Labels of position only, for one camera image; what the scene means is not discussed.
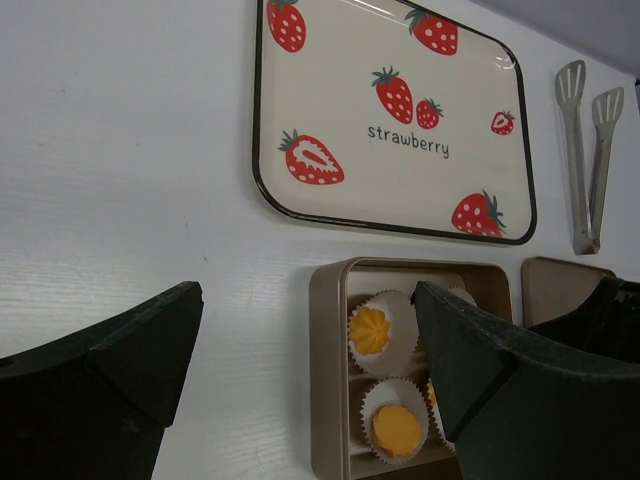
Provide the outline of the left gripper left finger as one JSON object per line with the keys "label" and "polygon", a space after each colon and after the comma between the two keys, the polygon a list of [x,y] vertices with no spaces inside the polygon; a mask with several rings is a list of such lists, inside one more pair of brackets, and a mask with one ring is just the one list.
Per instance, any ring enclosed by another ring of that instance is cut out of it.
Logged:
{"label": "left gripper left finger", "polygon": [[2,358],[2,478],[151,478],[203,309],[200,284],[186,281]]}

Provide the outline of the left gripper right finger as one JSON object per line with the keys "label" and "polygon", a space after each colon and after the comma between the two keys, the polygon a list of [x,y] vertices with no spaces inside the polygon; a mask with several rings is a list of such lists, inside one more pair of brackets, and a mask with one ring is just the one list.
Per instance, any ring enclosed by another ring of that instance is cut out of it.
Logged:
{"label": "left gripper right finger", "polygon": [[555,342],[431,282],[412,301],[464,478],[638,477],[639,359]]}

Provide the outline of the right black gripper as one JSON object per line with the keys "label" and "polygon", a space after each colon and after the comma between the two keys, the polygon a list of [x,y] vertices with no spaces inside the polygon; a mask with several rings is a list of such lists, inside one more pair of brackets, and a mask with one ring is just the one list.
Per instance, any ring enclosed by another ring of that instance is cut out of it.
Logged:
{"label": "right black gripper", "polygon": [[530,330],[591,354],[638,360],[639,284],[604,278],[575,310]]}

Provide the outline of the gold tin lid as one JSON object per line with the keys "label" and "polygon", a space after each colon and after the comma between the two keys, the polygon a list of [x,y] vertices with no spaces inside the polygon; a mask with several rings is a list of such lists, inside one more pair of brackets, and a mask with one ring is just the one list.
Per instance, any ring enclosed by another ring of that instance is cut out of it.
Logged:
{"label": "gold tin lid", "polygon": [[609,269],[560,259],[526,259],[521,266],[524,326],[529,328],[571,312],[603,278],[615,276]]}

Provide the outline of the orange cookie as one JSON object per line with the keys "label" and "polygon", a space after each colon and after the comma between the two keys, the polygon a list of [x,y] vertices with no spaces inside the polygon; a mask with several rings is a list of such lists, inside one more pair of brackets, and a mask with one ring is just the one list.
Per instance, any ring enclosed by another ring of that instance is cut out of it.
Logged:
{"label": "orange cookie", "polygon": [[392,459],[412,456],[421,445],[422,426],[402,405],[381,407],[372,419],[373,443]]}
{"label": "orange cookie", "polygon": [[379,354],[390,341],[390,329],[384,311],[361,307],[349,321],[349,340],[360,355]]}
{"label": "orange cookie", "polygon": [[424,387],[424,393],[425,393],[428,404],[431,407],[436,407],[438,405],[438,401],[437,401],[435,389],[431,380],[427,381]]}

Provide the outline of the metal serving tongs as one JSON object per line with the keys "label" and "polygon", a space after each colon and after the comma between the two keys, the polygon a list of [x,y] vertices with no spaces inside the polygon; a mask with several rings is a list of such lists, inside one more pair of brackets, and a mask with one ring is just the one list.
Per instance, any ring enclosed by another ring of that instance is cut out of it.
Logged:
{"label": "metal serving tongs", "polygon": [[586,83],[586,64],[574,60],[555,76],[555,96],[564,123],[571,197],[573,250],[592,255],[601,247],[609,164],[615,127],[622,115],[625,93],[615,87],[597,95],[591,105],[596,145],[591,179],[586,179],[582,138],[581,101]]}

